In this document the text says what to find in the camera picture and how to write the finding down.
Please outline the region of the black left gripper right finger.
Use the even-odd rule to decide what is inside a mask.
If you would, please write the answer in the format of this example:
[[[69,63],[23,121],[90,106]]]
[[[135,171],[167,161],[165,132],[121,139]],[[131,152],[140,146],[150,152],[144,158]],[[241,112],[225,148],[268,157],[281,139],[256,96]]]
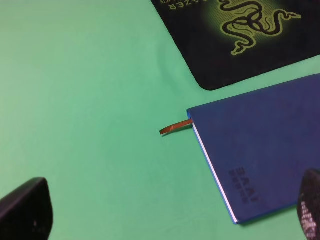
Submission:
[[[320,240],[320,171],[308,169],[302,178],[297,215],[307,240]]]

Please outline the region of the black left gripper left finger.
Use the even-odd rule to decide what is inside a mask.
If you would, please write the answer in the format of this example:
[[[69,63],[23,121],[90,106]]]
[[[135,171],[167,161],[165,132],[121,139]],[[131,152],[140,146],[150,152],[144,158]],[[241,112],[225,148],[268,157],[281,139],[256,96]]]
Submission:
[[[35,177],[0,200],[2,240],[48,240],[54,222],[47,180]]]

